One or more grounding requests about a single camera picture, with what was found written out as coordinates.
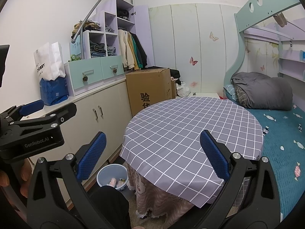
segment human hand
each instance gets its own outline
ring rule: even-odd
[[[32,177],[32,167],[28,159],[24,160],[24,164],[21,168],[20,175],[22,180],[24,180],[24,183],[21,184],[20,192],[24,197],[27,198],[31,177]],[[0,170],[0,186],[7,187],[9,186],[9,184],[10,184],[9,177],[4,171]]]

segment bunk bed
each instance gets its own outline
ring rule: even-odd
[[[305,82],[305,53],[303,51],[283,50],[285,42],[305,40],[305,18],[289,22],[283,28],[277,23],[266,27],[260,22],[299,5],[300,0],[249,0],[238,13],[235,21],[238,31],[239,51],[236,62],[226,72],[224,87],[231,84],[232,76],[238,72],[245,57],[244,38],[259,39],[279,44],[279,77],[288,75]],[[234,101],[225,91],[228,99]],[[292,110],[248,109],[264,132],[263,156],[270,159],[279,189],[282,219],[290,215],[296,206],[304,201],[305,178],[305,101],[294,95]]]

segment cardboard box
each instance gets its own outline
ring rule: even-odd
[[[142,109],[172,98],[170,69],[150,69],[126,74],[132,116]]]
[[[172,99],[176,99],[177,96],[177,86],[176,81],[172,82]]]

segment gray comforter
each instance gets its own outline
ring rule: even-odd
[[[288,81],[282,77],[271,78],[257,72],[240,72],[232,76],[232,81],[239,101],[243,101],[247,108],[292,108],[292,89]]]

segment metal handrail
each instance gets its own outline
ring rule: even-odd
[[[71,43],[74,44],[76,41],[76,38],[78,35],[80,35],[80,52],[81,52],[81,58],[85,59],[85,54],[84,54],[84,48],[83,48],[83,25],[87,22],[89,16],[92,14],[92,12],[96,9],[96,7],[99,5],[99,3],[102,0],[98,0],[97,3],[93,6],[93,8],[90,10],[90,12],[87,14],[85,19],[83,20],[82,24],[78,28],[76,34],[74,35],[73,39],[71,40]]]

